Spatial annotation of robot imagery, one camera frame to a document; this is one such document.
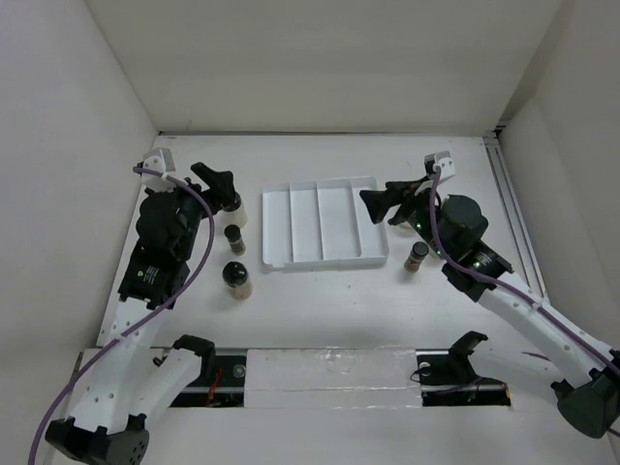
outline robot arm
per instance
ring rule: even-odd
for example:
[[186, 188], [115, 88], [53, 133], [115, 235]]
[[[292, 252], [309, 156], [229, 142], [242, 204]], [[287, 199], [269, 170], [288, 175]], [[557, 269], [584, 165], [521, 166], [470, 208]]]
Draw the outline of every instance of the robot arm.
[[462, 384], [479, 375], [520, 386], [557, 405], [583, 434], [601, 438], [620, 416], [620, 353], [587, 334], [534, 295], [511, 265], [481, 238], [488, 221], [479, 205], [449, 196], [436, 206], [437, 185], [454, 176], [448, 152], [424, 159], [426, 176], [389, 182], [382, 192], [360, 193], [373, 223], [399, 205], [388, 221], [408, 222], [447, 263], [448, 280], [474, 302], [525, 336], [544, 356], [515, 354], [470, 332], [450, 349], [448, 365]]
[[171, 182], [167, 176], [174, 172], [174, 164], [167, 149], [148, 153], [138, 172], [142, 168], [163, 175], [142, 173], [148, 197], [139, 207], [139, 240], [101, 352], [114, 350], [96, 361], [89, 385], [68, 417], [52, 421], [46, 431], [46, 440], [57, 450], [87, 464], [140, 464], [148, 428], [181, 390], [198, 377], [208, 378], [214, 368], [213, 343], [185, 335], [147, 377], [155, 336], [186, 287], [187, 261], [206, 214], [204, 203], [212, 215], [234, 205], [238, 194], [233, 174], [198, 163], [192, 171], [210, 189], [203, 191], [189, 178], [187, 184]]

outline black mount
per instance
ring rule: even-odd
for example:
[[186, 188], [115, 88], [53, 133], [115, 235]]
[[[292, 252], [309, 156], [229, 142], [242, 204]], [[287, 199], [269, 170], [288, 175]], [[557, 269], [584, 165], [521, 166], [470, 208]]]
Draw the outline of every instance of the black mount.
[[47, 428], [46, 441], [88, 465], [140, 465], [149, 441], [145, 420], [144, 415], [129, 416], [125, 431], [109, 435], [102, 426], [93, 433], [75, 426], [74, 418], [55, 419]]
[[488, 337], [485, 334], [470, 331], [452, 344], [447, 355], [432, 356], [432, 362], [424, 356], [418, 356], [418, 364], [427, 361], [430, 365], [418, 370], [420, 382], [429, 386], [462, 386], [472, 383], [479, 375], [467, 357], [474, 353], [480, 342], [486, 340]]
[[[620, 352], [611, 351], [612, 363], [620, 368]], [[620, 417], [620, 380], [609, 368], [592, 370], [592, 381], [573, 388], [566, 380], [553, 383], [562, 417], [577, 431], [599, 439]]]
[[[230, 171], [214, 171], [204, 163], [192, 165], [191, 170], [210, 188], [203, 191], [200, 184], [186, 178], [189, 187], [200, 194], [214, 215], [236, 204], [239, 195]], [[206, 213], [198, 200], [179, 187], [169, 192], [147, 189], [146, 194], [136, 222], [139, 239], [118, 293], [121, 300], [144, 300], [153, 310], [185, 283], [189, 275], [186, 262]]]
[[215, 367], [215, 344], [206, 339], [184, 334], [172, 345], [174, 349], [185, 349], [193, 352], [202, 360], [199, 378], [209, 378]]
[[[396, 226], [409, 223], [435, 253], [441, 257], [430, 228], [430, 189], [416, 195], [416, 190], [430, 180], [432, 164], [426, 167], [428, 175], [417, 181], [387, 182], [385, 191], [361, 191], [373, 223], [381, 223], [393, 206], [398, 206], [394, 216], [387, 222]], [[505, 272], [512, 273], [511, 264], [488, 247], [482, 235], [488, 228], [488, 220], [482, 215], [476, 201], [465, 196], [449, 196], [435, 208], [437, 227], [446, 252], [460, 265], [479, 273], [498, 278]], [[442, 272], [460, 292], [478, 301], [482, 293], [495, 286], [482, 283], [473, 277], [445, 264]]]

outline black lid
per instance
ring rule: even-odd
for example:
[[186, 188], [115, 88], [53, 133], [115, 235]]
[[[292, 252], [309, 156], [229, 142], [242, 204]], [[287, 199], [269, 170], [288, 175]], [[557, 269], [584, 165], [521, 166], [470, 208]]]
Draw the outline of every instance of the black lid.
[[226, 284], [236, 288], [248, 280], [248, 269], [243, 263], [228, 262], [222, 270], [222, 277]]
[[425, 242], [416, 242], [411, 249], [411, 253], [417, 257], [424, 258], [428, 255], [428, 246]]
[[241, 238], [241, 229], [237, 225], [228, 225], [224, 228], [224, 235], [228, 240], [239, 240]]

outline purple cable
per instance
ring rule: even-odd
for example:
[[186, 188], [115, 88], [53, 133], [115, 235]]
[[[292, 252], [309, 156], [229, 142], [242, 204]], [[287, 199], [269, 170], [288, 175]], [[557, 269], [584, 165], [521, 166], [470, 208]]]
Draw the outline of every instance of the purple cable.
[[[162, 175], [158, 171], [147, 170], [147, 169], [138, 168], [138, 167], [134, 167], [134, 172], [139, 173], [139, 174], [152, 174], [154, 176]], [[211, 253], [211, 249], [213, 248], [213, 239], [215, 238], [215, 220], [213, 219], [213, 213], [211, 213], [211, 209], [209, 208], [209, 205], [206, 203], [206, 201], [202, 199], [202, 197], [196, 191], [194, 191], [193, 189], [190, 189], [187, 186], [187, 183], [185, 181], [181, 181], [174, 177], [167, 177], [167, 180], [173, 183], [174, 185], [178, 186], [179, 188], [183, 189], [185, 192], [190, 194], [192, 197], [194, 197], [201, 204], [202, 208], [204, 208], [204, 211], [206, 212], [206, 216], [209, 219], [209, 239], [208, 239], [208, 243], [206, 244], [206, 250], [204, 251], [204, 255], [202, 255], [201, 261], [198, 263], [198, 266], [196, 267], [196, 271], [194, 271], [194, 273], [192, 273], [192, 275], [189, 278], [187, 278], [187, 281], [181, 287], [181, 289], [179, 289], [168, 300], [162, 303], [159, 307], [157, 307], [147, 316], [145, 316], [144, 318], [136, 322], [134, 325], [127, 328], [126, 330], [124, 330], [121, 333], [122, 337], [127, 337], [132, 332], [146, 325], [148, 322], [154, 319], [157, 315], [159, 315], [164, 310], [166, 310], [166, 308], [170, 306], [175, 300], [177, 300], [181, 296], [181, 294], [183, 294], [187, 290], [187, 288], [191, 286], [194, 280], [196, 280], [198, 275], [201, 273], [202, 269], [204, 268], [204, 264], [206, 263], [206, 259], [208, 259]], [[37, 428], [35, 437], [32, 440], [32, 445], [30, 446], [30, 453], [28, 454], [28, 465], [35, 465], [35, 459], [37, 458], [37, 448], [39, 447], [39, 443], [41, 442], [41, 439], [43, 438], [43, 434], [46, 429], [47, 423], [51, 419], [51, 416], [53, 415], [54, 411], [58, 408], [58, 406], [63, 401], [63, 399], [67, 395], [69, 395], [69, 393], [73, 390], [78, 380], [82, 376], [84, 376], [84, 374], [88, 371], [88, 369], [91, 366], [93, 366], [98, 360], [100, 360], [105, 354], [111, 351], [116, 345], [118, 345], [119, 342], [120, 342], [119, 339], [114, 339], [111, 342], [109, 342], [106, 346], [104, 346], [90, 360], [84, 363], [84, 365], [79, 369], [79, 371], [71, 379], [71, 381], [66, 386], [64, 386], [62, 390], [58, 393], [58, 395], [53, 400], [49, 408], [47, 408], [46, 414], [43, 416], [41, 423], [39, 423], [39, 427]]]
[[533, 352], [522, 352], [522, 354], [524, 354], [525, 356], [533, 357], [533, 358], [540, 358], [541, 360], [544, 360], [544, 361], [551, 361], [548, 356], [542, 356], [541, 354], [535, 354]]
[[[510, 284], [507, 284], [499, 279], [492, 278], [485, 274], [478, 273], [477, 271], [461, 266], [448, 255], [448, 253], [446, 252], [446, 249], [444, 249], [444, 246], [442, 245], [442, 242], [439, 238], [439, 231], [437, 227], [437, 216], [435, 215], [435, 195], [437, 194], [437, 186], [439, 185], [439, 179], [441, 178], [441, 173], [442, 173], [442, 169], [440, 167], [436, 167], [436, 174], [432, 177], [433, 185], [431, 187], [431, 193], [430, 193], [430, 229], [433, 233], [433, 240], [435, 241], [435, 245], [437, 245], [437, 248], [442, 253], [442, 256], [444, 257], [444, 259], [446, 259], [446, 262], [450, 266], [452, 266], [454, 269], [456, 269], [457, 271], [460, 271], [461, 273], [464, 273], [464, 274], [468, 274], [478, 281], [482, 281], [483, 283], [490, 283], [495, 286], [501, 286], [502, 288], [508, 290], [509, 292], [516, 295], [517, 297], [523, 299], [529, 305], [532, 305], [532, 306], [539, 305], [532, 297], [528, 296], [526, 293], [523, 293], [516, 287], [511, 286]], [[617, 376], [620, 379], [620, 369], [617, 366], [615, 366], [611, 361], [609, 361], [603, 354], [597, 351], [594, 347], [592, 347], [586, 341], [581, 339], [577, 334], [572, 332], [568, 326], [564, 325], [561, 321], [559, 321], [557, 318], [551, 315], [551, 313], [545, 310], [542, 306], [539, 305], [538, 311], [548, 321], [550, 321], [554, 326], [556, 326], [558, 329], [564, 332], [567, 336], [569, 336], [569, 338], [573, 340], [577, 345], [581, 346], [587, 352], [589, 352], [593, 357], [600, 360], [607, 368], [609, 368], [609, 371], [611, 371], [615, 376]]]

